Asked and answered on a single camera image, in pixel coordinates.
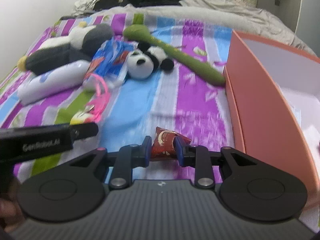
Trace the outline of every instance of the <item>white bottle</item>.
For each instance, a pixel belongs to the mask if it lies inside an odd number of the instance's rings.
[[[63,90],[81,85],[89,69],[90,62],[78,60],[58,67],[18,87],[18,97],[25,106]]]

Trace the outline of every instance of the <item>black cable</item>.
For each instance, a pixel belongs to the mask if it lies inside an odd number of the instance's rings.
[[[86,7],[85,10],[87,10],[87,8],[93,3],[94,0],[92,0]]]

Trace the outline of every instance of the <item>white logo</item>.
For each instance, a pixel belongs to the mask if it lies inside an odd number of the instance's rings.
[[[52,146],[59,145],[59,144],[60,144],[60,139],[55,139],[54,141],[51,140],[51,141],[36,142],[33,144],[26,144],[25,143],[22,146],[22,150],[24,152],[29,152],[29,151],[33,151],[33,150],[52,147]]]
[[[158,186],[163,187],[166,183],[164,181],[158,182]]]

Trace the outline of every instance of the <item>penguin plush toy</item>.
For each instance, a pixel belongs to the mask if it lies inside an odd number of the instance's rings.
[[[22,71],[30,70],[36,76],[77,60],[91,61],[101,44],[114,35],[110,25],[88,26],[80,22],[68,36],[49,38],[29,56],[17,64]]]
[[[140,42],[137,49],[128,54],[126,64],[130,77],[138,80],[149,77],[159,68],[170,73],[174,67],[172,59],[168,58],[163,49],[146,42]]]

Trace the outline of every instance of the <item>green plush hammer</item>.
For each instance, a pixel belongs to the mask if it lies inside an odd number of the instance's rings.
[[[215,70],[208,62],[201,62],[177,48],[153,37],[145,25],[133,24],[123,31],[123,36],[131,41],[144,41],[153,46],[158,46],[172,58],[187,66],[204,81],[214,86],[224,86],[224,76]]]

